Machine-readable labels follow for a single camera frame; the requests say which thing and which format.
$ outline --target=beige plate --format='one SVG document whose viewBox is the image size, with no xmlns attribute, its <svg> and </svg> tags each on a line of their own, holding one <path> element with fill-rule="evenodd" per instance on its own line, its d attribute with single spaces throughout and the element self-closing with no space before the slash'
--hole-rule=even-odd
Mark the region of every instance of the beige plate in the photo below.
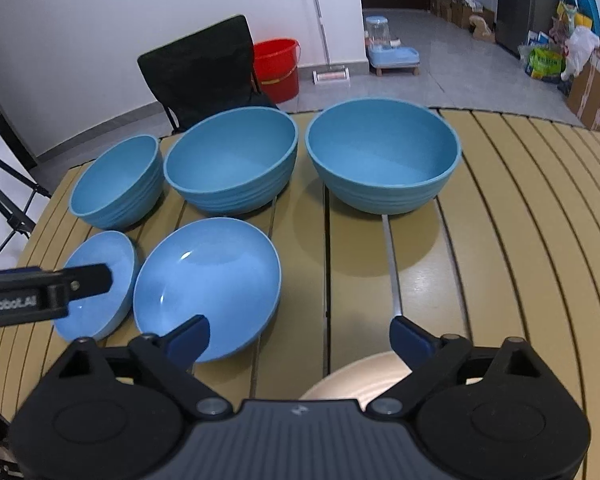
<svg viewBox="0 0 600 480">
<path fill-rule="evenodd" d="M 364 410 L 370 400 L 410 373 L 410 368 L 394 352 L 384 352 L 355 361 L 325 377 L 301 399 L 357 399 Z"/>
</svg>

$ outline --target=chair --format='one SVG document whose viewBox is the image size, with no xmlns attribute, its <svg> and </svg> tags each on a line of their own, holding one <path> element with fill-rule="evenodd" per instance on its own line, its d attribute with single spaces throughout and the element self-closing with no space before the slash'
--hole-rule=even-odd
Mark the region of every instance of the chair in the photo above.
<svg viewBox="0 0 600 480">
<path fill-rule="evenodd" d="M 142 54 L 138 66 L 173 133 L 232 108 L 276 107 L 255 76 L 253 40 L 242 15 Z"/>
</svg>

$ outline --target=gray baseboard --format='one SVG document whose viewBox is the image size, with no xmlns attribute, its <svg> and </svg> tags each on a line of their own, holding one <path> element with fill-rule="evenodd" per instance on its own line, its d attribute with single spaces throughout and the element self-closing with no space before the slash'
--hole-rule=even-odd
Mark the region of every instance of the gray baseboard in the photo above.
<svg viewBox="0 0 600 480">
<path fill-rule="evenodd" d="M 369 73 L 369 63 L 368 61 L 357 61 L 353 63 L 344 63 L 344 66 L 349 68 L 349 75 L 365 75 Z M 301 66 L 298 68 L 298 75 L 302 80 L 312 80 L 314 78 L 314 70 L 324 70 L 328 67 L 328 65 L 311 65 L 311 66 Z M 71 139 L 67 139 L 64 142 L 61 142 L 57 146 L 52 147 L 50 150 L 47 150 L 45 153 L 37 156 L 38 163 L 42 164 L 52 158 L 62 155 L 67 152 L 71 148 L 75 146 L 79 146 L 84 142 L 88 142 L 88 140 L 95 139 L 97 136 L 101 134 L 105 134 L 110 132 L 111 130 L 115 130 L 121 126 L 125 126 L 126 124 L 131 124 L 135 121 L 139 121 L 141 119 L 145 119 L 147 117 L 151 117 L 155 114 L 164 113 L 164 109 L 162 105 L 156 101 L 153 103 L 149 103 L 147 105 L 136 108 L 135 110 L 128 111 L 118 117 L 114 117 L 108 121 L 104 121 L 103 123 L 96 124 L 92 128 L 83 131 L 76 136 L 71 137 Z"/>
</svg>

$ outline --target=green bag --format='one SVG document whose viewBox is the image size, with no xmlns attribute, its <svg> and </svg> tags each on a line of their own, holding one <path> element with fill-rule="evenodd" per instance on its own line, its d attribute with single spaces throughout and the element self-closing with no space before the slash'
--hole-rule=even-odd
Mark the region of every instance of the green bag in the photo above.
<svg viewBox="0 0 600 480">
<path fill-rule="evenodd" d="M 546 48 L 536 47 L 529 55 L 526 73 L 533 79 L 557 82 L 557 80 L 560 79 L 563 61 L 564 57 L 562 54 L 558 54 L 557 52 L 553 52 Z"/>
</svg>

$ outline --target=clear plastic container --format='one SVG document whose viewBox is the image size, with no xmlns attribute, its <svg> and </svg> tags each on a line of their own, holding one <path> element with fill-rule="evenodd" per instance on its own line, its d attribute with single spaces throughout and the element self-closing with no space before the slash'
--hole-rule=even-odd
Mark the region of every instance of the clear plastic container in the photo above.
<svg viewBox="0 0 600 480">
<path fill-rule="evenodd" d="M 388 19 L 384 16 L 369 16 L 365 23 L 369 34 L 369 48 L 374 50 L 391 48 Z"/>
</svg>

